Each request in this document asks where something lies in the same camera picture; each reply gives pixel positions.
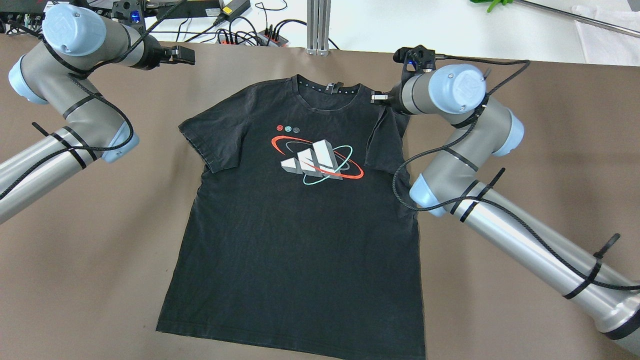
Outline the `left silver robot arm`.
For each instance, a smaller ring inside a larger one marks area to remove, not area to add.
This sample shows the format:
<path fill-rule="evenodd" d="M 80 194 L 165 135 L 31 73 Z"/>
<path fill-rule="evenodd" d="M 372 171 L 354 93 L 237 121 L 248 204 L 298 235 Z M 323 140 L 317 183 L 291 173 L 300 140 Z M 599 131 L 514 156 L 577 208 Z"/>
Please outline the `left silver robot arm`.
<path fill-rule="evenodd" d="M 130 119 L 90 82 L 95 70 L 195 64 L 194 50 L 160 45 L 143 20 L 109 19 L 84 1 L 46 11 L 39 44 L 19 58 L 8 80 L 29 102 L 52 106 L 66 125 L 43 131 L 43 139 L 2 162 L 3 223 L 98 159 L 115 162 L 139 144 Z"/>

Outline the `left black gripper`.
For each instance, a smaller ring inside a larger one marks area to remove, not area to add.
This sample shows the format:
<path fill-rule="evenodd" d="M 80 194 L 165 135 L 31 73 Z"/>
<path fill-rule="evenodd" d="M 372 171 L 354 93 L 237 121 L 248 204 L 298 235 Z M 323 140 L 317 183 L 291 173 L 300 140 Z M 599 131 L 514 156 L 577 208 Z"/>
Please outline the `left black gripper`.
<path fill-rule="evenodd" d="M 195 51 L 182 45 L 173 47 L 154 45 L 145 56 L 145 68 L 157 68 L 160 64 L 187 64 L 193 66 L 195 63 Z"/>

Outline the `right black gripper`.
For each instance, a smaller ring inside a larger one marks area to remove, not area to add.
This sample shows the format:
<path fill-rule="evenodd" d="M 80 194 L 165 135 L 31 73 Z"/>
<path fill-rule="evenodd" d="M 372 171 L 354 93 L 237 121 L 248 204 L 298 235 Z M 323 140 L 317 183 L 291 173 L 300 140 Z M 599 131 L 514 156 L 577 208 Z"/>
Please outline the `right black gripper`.
<path fill-rule="evenodd" d="M 400 109 L 401 102 L 399 100 L 399 92 L 392 89 L 387 92 L 372 91 L 370 96 L 370 103 L 378 106 L 389 106 L 393 109 Z"/>

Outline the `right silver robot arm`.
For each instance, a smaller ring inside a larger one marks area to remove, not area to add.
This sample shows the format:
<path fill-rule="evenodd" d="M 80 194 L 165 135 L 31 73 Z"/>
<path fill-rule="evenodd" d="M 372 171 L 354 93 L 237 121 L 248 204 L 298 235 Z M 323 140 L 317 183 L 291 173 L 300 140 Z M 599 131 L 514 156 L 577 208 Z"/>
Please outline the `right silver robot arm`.
<path fill-rule="evenodd" d="M 588 271 L 615 234 L 599 280 L 639 282 L 639 68 L 534 61 L 498 89 L 496 100 L 525 127 L 503 157 L 488 150 L 503 125 L 480 121 L 464 162 L 441 152 L 416 160 L 439 199 L 477 194 L 506 171 L 485 199 L 524 220 L 570 264 Z M 430 360 L 637 360 L 639 333 L 607 334 L 639 310 L 638 291 L 581 282 L 517 221 L 471 202 L 442 217 L 420 212 L 420 256 Z"/>

